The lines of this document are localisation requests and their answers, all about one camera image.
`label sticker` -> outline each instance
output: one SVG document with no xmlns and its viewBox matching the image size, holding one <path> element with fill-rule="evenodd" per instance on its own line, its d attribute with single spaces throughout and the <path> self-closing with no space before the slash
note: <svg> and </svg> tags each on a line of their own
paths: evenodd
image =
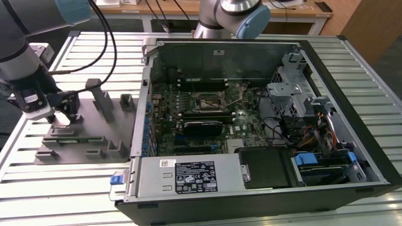
<svg viewBox="0 0 402 226">
<path fill-rule="evenodd" d="M 160 167 L 174 167 L 175 163 L 175 159 L 160 160 Z"/>
<path fill-rule="evenodd" d="M 34 94 L 34 95 L 31 95 L 31 96 L 28 96 L 28 97 L 24 98 L 24 101 L 26 101 L 27 103 L 32 103 L 32 102 L 35 102 L 35 101 L 38 101 L 38 100 L 39 100 L 39 97 L 38 97 L 36 94 Z"/>
<path fill-rule="evenodd" d="M 122 13 L 139 13 L 138 10 L 122 10 Z"/>
<path fill-rule="evenodd" d="M 214 161 L 176 163 L 176 193 L 218 192 Z"/>
<path fill-rule="evenodd" d="M 214 50 L 214 56 L 223 56 L 225 50 Z"/>
</svg>

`warning label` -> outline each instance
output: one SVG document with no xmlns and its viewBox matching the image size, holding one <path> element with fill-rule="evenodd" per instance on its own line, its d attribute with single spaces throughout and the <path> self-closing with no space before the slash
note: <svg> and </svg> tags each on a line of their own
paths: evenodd
<svg viewBox="0 0 402 226">
<path fill-rule="evenodd" d="M 214 161 L 176 163 L 176 193 L 218 192 Z"/>
</svg>

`blue latch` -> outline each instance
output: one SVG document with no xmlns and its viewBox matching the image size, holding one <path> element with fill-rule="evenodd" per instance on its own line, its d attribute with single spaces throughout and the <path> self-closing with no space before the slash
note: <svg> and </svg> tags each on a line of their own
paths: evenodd
<svg viewBox="0 0 402 226">
<path fill-rule="evenodd" d="M 318 164 L 314 153 L 301 153 L 295 157 L 297 165 Z"/>
<path fill-rule="evenodd" d="M 349 155 L 351 162 L 355 162 L 358 160 L 358 158 L 353 152 L 349 152 L 347 155 Z"/>
<path fill-rule="evenodd" d="M 123 175 L 111 176 L 111 185 L 123 185 Z"/>
</svg>

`wire bundle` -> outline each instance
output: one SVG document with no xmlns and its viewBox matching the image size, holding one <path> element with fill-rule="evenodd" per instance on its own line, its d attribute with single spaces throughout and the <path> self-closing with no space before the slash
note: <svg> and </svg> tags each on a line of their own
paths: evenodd
<svg viewBox="0 0 402 226">
<path fill-rule="evenodd" d="M 106 76 L 106 79 L 98 84 L 98 85 L 94 85 L 88 88 L 84 88 L 84 89 L 80 89 L 78 91 L 71 91 L 71 92 L 67 92 L 66 95 L 64 95 L 64 98 L 70 97 L 70 96 L 74 96 L 82 92 L 86 92 L 86 91 L 90 91 L 98 87 L 100 87 L 110 79 L 111 75 L 114 74 L 114 71 L 115 71 L 115 68 L 116 68 L 116 62 L 118 62 L 118 47 L 116 47 L 116 40 L 115 40 L 115 36 L 114 36 L 114 32 L 112 32 L 112 29 L 111 29 L 111 26 L 106 20 L 106 16 L 103 15 L 96 3 L 94 2 L 94 0 L 88 0 L 88 3 L 90 3 L 90 6 L 92 8 L 92 10 L 95 11 L 98 17 L 99 17 L 99 20 L 100 20 L 100 23 L 102 23 L 102 26 L 104 28 L 104 34 L 106 34 L 106 43 L 104 43 L 104 47 L 103 47 L 103 50 L 98 56 L 98 58 L 94 60 L 92 63 L 90 63 L 88 65 L 78 68 L 78 69 L 74 69 L 74 70 L 67 70 L 67 71 L 54 71 L 54 72 L 48 72 L 48 75 L 54 75 L 54 74 L 70 74 L 70 73 L 74 73 L 74 72 L 79 72 L 82 71 L 83 69 L 87 69 L 88 67 L 91 67 L 92 65 L 96 64 L 96 62 L 102 59 L 104 53 L 106 53 L 106 49 L 107 49 L 107 43 L 108 43 L 108 34 L 110 33 L 110 36 L 111 36 L 111 40 L 112 40 L 112 43 L 114 43 L 114 52 L 115 52 L 115 57 L 114 57 L 114 64 L 112 64 L 112 68 L 111 68 L 111 71 L 110 73 L 107 74 Z"/>
</svg>

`robotic arm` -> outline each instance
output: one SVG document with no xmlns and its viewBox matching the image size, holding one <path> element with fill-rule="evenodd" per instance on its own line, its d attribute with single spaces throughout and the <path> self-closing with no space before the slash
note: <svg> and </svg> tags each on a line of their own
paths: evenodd
<svg viewBox="0 0 402 226">
<path fill-rule="evenodd" d="M 87 0 L 0 0 L 0 82 L 27 118 L 54 115 L 47 95 L 60 92 L 26 37 L 88 21 Z"/>
<path fill-rule="evenodd" d="M 11 88 L 14 104 L 31 120 L 54 116 L 50 97 L 62 90 L 26 37 L 75 26 L 90 18 L 88 0 L 0 0 L 0 82 Z M 233 33 L 239 39 L 254 39 L 269 19 L 270 10 L 261 0 L 202 0 L 195 38 L 231 38 Z"/>
<path fill-rule="evenodd" d="M 202 0 L 201 21 L 194 37 L 202 39 L 255 39 L 271 12 L 261 0 Z"/>
</svg>

